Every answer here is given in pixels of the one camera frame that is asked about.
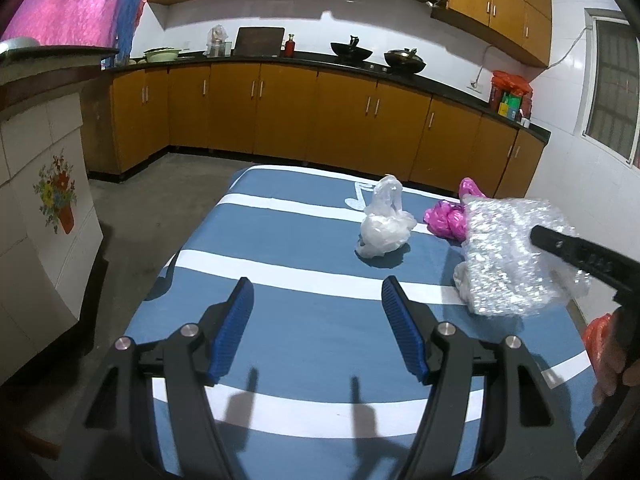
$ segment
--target black countertop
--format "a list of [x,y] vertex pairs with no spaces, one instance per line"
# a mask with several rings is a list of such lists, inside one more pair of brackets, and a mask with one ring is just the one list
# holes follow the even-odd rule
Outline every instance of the black countertop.
[[545,130],[540,126],[532,124],[529,128],[524,128],[518,123],[499,115],[497,112],[489,110],[488,103],[480,98],[469,95],[466,92],[445,85],[439,81],[429,79],[420,75],[407,75],[402,73],[393,72],[392,69],[386,65],[380,65],[368,61],[360,63],[350,63],[343,59],[339,59],[337,56],[331,54],[318,54],[317,52],[296,52],[294,57],[270,57],[270,56],[228,56],[228,57],[205,57],[201,52],[191,52],[180,56],[174,61],[167,62],[155,62],[155,63],[143,63],[135,65],[127,65],[117,68],[108,69],[108,72],[128,72],[130,70],[138,70],[141,68],[151,67],[171,67],[180,66],[183,64],[197,64],[197,63],[224,63],[224,62],[257,62],[257,63],[278,63],[278,64],[291,64],[295,66],[308,66],[313,68],[325,68],[331,69],[337,72],[347,72],[353,75],[364,75],[372,78],[379,79],[381,81],[388,81],[406,87],[410,90],[418,92],[429,93],[450,99],[451,101],[468,106],[474,110],[478,110],[483,114],[488,115],[492,119],[500,121],[501,123],[512,126],[513,128],[519,128],[529,132],[531,135],[541,140],[545,144],[549,142],[551,132]]
[[40,59],[43,57],[60,57],[60,56],[100,56],[105,59],[115,56],[118,53],[117,48],[109,48],[105,46],[85,46],[85,45],[39,45],[27,46],[24,48],[15,48],[7,50],[0,54],[0,64],[6,65],[29,59]]

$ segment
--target window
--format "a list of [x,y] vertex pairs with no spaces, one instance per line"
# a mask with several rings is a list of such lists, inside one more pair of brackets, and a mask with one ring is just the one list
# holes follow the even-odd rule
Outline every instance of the window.
[[584,135],[640,168],[639,43],[623,20],[593,17],[593,98]]

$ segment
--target hand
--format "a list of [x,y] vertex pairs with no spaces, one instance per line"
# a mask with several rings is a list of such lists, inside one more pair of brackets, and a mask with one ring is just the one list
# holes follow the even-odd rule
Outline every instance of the hand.
[[[600,365],[596,370],[598,383],[593,389],[593,402],[597,406],[602,404],[607,396],[612,396],[618,385],[618,375],[625,367],[626,355],[617,340],[613,337],[613,327],[616,323],[616,313],[611,318],[609,335],[602,349]],[[622,374],[622,383],[626,386],[640,385],[640,359],[633,363]]]

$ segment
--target pink curtain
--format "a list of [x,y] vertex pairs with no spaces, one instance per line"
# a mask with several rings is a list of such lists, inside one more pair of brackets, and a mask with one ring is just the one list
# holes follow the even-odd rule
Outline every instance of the pink curtain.
[[118,0],[24,0],[2,35],[41,44],[113,46]]

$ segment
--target blue gripper pad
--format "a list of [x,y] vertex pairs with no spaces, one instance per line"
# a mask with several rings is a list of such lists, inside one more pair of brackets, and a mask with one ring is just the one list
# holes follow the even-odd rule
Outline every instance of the blue gripper pad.
[[236,295],[229,312],[211,344],[211,364],[209,377],[217,384],[220,378],[229,373],[231,363],[236,356],[244,328],[254,308],[254,285],[249,280]]
[[429,373],[429,367],[424,360],[424,341],[402,298],[389,280],[382,282],[382,307],[396,336],[406,369],[419,381],[424,381]]

